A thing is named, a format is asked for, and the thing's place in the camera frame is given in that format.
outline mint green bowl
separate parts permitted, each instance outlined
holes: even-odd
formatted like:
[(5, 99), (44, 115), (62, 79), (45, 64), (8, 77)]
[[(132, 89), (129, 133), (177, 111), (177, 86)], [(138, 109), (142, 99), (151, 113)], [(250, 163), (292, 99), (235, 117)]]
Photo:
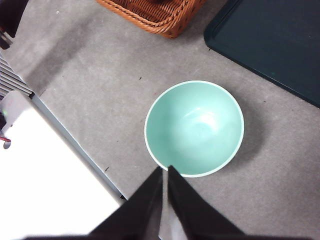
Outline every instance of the mint green bowl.
[(244, 117), (234, 97), (208, 81), (186, 81), (163, 92), (144, 124), (146, 147), (163, 169), (202, 177), (223, 168), (244, 136)]

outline dark green tray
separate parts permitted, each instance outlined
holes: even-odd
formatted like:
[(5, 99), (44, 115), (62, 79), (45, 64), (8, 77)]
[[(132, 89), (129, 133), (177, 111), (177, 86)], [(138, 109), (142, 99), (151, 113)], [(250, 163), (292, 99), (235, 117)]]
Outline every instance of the dark green tray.
[(320, 1), (229, 0), (206, 45), (320, 108)]

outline radiator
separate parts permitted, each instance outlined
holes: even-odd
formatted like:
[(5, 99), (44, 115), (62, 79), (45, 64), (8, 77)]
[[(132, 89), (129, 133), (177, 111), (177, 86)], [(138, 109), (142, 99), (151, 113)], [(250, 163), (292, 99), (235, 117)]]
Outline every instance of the radiator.
[(26, 96), (33, 94), (32, 90), (14, 73), (0, 53), (0, 100), (13, 90), (18, 90)]

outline white bowl rim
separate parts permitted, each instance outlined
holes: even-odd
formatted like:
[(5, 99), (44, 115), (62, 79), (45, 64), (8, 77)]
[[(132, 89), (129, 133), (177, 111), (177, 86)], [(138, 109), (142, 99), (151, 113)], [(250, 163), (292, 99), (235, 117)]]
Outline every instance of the white bowl rim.
[(153, 104), (151, 105), (147, 115), (146, 115), (146, 118), (145, 118), (145, 122), (144, 122), (144, 141), (145, 141), (145, 145), (146, 145), (146, 148), (148, 149), (148, 152), (149, 154), (151, 155), (151, 157), (153, 158), (153, 160), (161, 167), (163, 168), (164, 170), (168, 171), (168, 168), (165, 167), (160, 161), (158, 161), (158, 159), (154, 156), (153, 152), (151, 151), (150, 147), (149, 147), (149, 143), (148, 143), (148, 139), (147, 139), (147, 122), (148, 122), (148, 119), (149, 119), (149, 115), (151, 113), (151, 111), (153, 110), (154, 106), (157, 104), (157, 102), (159, 101), (160, 98), (162, 98), (163, 95), (165, 95), (166, 93), (168, 93), (169, 91), (171, 91), (172, 89), (175, 89), (181, 85), (185, 85), (185, 84), (191, 84), (191, 83), (202, 83), (202, 84), (208, 84), (208, 85), (211, 85), (211, 86), (215, 86), (217, 87), (218, 89), (222, 90), (223, 92), (225, 92), (234, 102), (234, 104), (236, 105), (237, 109), (238, 109), (238, 112), (240, 114), (240, 121), (241, 121), (241, 133), (240, 133), (240, 138), (239, 138), (239, 141), (238, 141), (238, 144), (236, 146), (236, 148), (234, 149), (233, 153), (230, 155), (230, 157), (224, 161), (223, 164), (221, 164), (220, 166), (210, 170), (210, 171), (207, 171), (207, 172), (204, 172), (204, 173), (200, 173), (200, 174), (184, 174), (184, 173), (180, 173), (181, 176), (183, 177), (186, 177), (186, 178), (198, 178), (198, 177), (203, 177), (203, 176), (207, 176), (207, 175), (210, 175), (210, 174), (213, 174), (215, 172), (217, 172), (218, 170), (222, 169), (225, 165), (227, 165), (233, 158), (234, 156), (236, 155), (236, 153), (238, 152), (239, 148), (240, 148), (240, 145), (242, 143), (242, 140), (244, 138), (244, 132), (245, 132), (245, 121), (244, 121), (244, 116), (243, 116), (243, 113), (241, 111), (241, 108), (237, 102), (237, 100), (234, 98), (234, 96), (231, 95), (230, 92), (228, 92), (226, 89), (224, 89), (222, 86), (219, 86), (213, 82), (210, 82), (210, 81), (203, 81), (203, 80), (191, 80), (191, 81), (183, 81), (183, 82), (180, 82), (176, 85), (173, 85), (171, 87), (169, 87), (167, 90), (165, 90), (163, 93), (161, 93), (157, 99), (153, 102)]

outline wicker basket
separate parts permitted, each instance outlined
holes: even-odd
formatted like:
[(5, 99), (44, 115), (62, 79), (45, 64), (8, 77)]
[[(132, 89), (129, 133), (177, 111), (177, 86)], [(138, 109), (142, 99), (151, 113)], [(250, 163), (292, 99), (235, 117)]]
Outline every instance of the wicker basket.
[(96, 0), (143, 30), (175, 39), (206, 0)]

